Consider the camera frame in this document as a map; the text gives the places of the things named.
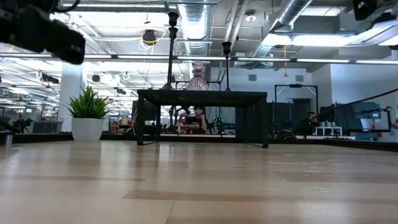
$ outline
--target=person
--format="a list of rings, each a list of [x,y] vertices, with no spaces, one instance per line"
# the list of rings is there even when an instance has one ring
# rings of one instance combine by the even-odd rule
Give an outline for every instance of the person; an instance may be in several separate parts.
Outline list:
[[[191,125],[193,123],[198,123],[201,132],[206,134],[209,132],[208,130],[208,121],[206,119],[206,115],[203,113],[203,107],[201,106],[194,106],[193,111],[195,116],[189,117],[186,113],[181,114],[180,122],[183,124]]]
[[[302,135],[312,135],[313,129],[319,126],[316,116],[317,114],[315,114],[314,112],[309,112],[308,118],[305,118],[300,122],[300,124],[298,124],[295,133]]]

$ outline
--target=ceiling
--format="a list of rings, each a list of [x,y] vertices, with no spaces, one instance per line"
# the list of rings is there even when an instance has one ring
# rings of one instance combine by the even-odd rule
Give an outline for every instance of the ceiling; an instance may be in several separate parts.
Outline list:
[[[111,2],[115,4],[152,4],[150,1],[95,1],[82,0],[80,4]],[[184,0],[169,1],[169,6],[175,6],[175,2]],[[233,48],[233,53],[250,54],[262,42],[264,33],[262,31],[264,21],[268,15],[279,10],[282,0],[253,0],[249,1],[247,9],[253,9],[256,20],[248,22],[243,19],[239,28],[238,38]],[[233,0],[220,0],[217,4],[211,5],[210,16],[210,42],[209,55],[221,55],[221,43],[224,41],[227,22],[232,19],[230,16]],[[393,6],[396,1],[379,1],[379,7]],[[351,1],[344,0],[314,0],[302,16],[328,16],[336,17],[339,14],[349,14],[352,9]],[[90,10],[86,12],[75,11],[67,14],[56,14],[54,18],[66,23],[71,29],[81,32],[86,38],[87,54],[154,54],[168,55],[170,39],[168,38],[168,16],[167,13],[152,12],[149,7],[143,9],[133,9],[139,12],[99,12]],[[186,55],[184,36],[180,22],[177,25],[177,39],[174,45],[175,55]],[[157,42],[153,47],[142,44],[141,35],[145,30],[154,29]],[[24,49],[13,47],[7,44],[0,46],[0,52],[30,53]],[[300,58],[384,58],[391,51],[388,47],[368,46],[368,47],[301,47],[289,45],[285,49],[273,48],[270,51],[275,57],[300,57]],[[62,62],[59,61],[40,61],[22,60],[14,58],[0,58],[0,74],[3,79],[2,85],[46,85],[38,79],[38,71],[49,74],[62,81]],[[283,67],[284,63],[275,63],[274,68]],[[291,63],[290,68],[307,68],[311,72],[313,65],[309,63]],[[106,86],[107,83],[93,83],[93,75],[112,75],[120,76],[120,87],[136,86],[137,88],[160,88],[165,83],[168,66],[164,62],[85,62],[84,69],[87,73],[87,80],[93,86]],[[190,64],[175,63],[172,74],[176,80],[189,81]],[[59,87],[31,89],[37,93],[48,96],[57,96]],[[13,96],[24,96],[13,92]],[[114,90],[101,91],[103,95],[117,96]],[[135,97],[134,91],[129,96]]]

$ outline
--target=white planter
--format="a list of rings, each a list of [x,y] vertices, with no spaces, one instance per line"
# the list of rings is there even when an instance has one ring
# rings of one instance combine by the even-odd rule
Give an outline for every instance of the white planter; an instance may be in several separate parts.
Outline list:
[[[72,135],[75,141],[100,140],[102,127],[102,119],[72,118]]]

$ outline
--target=green plant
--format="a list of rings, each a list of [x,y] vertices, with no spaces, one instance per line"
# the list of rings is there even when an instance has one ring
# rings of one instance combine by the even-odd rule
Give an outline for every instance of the green plant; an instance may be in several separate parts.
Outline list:
[[[110,110],[106,109],[109,104],[107,98],[99,98],[92,87],[81,88],[82,94],[78,98],[69,97],[70,102],[67,106],[70,114],[74,118],[95,118],[102,119]]]

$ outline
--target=ventilation duct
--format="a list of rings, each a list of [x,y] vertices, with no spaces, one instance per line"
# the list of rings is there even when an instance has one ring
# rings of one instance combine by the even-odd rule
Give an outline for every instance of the ventilation duct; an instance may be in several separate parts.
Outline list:
[[[202,40],[208,38],[209,33],[209,5],[181,4],[178,5],[181,15],[182,34],[184,39],[197,40],[185,42],[188,55],[208,55],[209,43]]]
[[[312,0],[284,0],[281,4],[278,15],[274,21],[270,21],[267,34],[283,26],[291,26],[303,13],[305,8],[311,4]],[[252,53],[251,57],[265,57],[273,46],[263,45],[262,43]]]

